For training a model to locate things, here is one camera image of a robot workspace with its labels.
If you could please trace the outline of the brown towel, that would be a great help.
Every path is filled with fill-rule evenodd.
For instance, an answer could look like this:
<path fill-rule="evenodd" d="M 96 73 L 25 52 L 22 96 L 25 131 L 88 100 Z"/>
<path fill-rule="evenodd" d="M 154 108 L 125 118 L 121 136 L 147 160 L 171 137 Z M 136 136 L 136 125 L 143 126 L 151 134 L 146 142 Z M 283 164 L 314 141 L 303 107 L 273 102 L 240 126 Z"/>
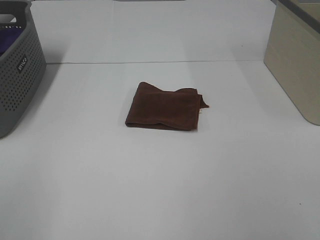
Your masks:
<path fill-rule="evenodd" d="M 200 110 L 209 108 L 195 88 L 161 90 L 140 82 L 125 125 L 132 128 L 193 131 L 198 128 Z"/>

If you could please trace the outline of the purple cloth in basket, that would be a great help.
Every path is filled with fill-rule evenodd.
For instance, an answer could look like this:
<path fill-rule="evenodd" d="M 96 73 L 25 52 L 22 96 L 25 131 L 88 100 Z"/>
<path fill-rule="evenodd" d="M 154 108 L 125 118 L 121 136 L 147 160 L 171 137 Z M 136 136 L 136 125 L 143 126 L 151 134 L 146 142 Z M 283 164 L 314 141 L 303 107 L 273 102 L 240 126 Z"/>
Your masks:
<path fill-rule="evenodd" d="M 6 28 L 0 31 L 0 55 L 2 56 L 7 49 L 16 41 L 23 32 L 22 28 Z"/>

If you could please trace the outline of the beige storage bin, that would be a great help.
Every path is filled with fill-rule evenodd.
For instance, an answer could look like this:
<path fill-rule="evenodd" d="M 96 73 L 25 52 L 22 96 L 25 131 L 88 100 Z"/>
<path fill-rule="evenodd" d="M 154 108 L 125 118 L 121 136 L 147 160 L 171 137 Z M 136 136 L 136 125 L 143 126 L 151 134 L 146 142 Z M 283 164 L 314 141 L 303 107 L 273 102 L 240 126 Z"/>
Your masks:
<path fill-rule="evenodd" d="M 303 118 L 320 124 L 320 3 L 278 0 L 263 60 Z"/>

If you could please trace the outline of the grey perforated laundry basket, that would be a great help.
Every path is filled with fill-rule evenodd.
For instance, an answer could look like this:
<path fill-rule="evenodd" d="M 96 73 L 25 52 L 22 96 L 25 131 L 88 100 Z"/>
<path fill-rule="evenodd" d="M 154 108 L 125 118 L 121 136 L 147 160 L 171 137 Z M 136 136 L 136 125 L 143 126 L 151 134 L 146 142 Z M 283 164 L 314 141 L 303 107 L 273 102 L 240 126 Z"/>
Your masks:
<path fill-rule="evenodd" d="M 15 42 L 0 55 L 0 136 L 7 136 L 32 101 L 45 70 L 46 60 L 28 0 L 2 0 L 0 13 L 15 22 L 2 22 L 0 30 L 23 29 Z"/>

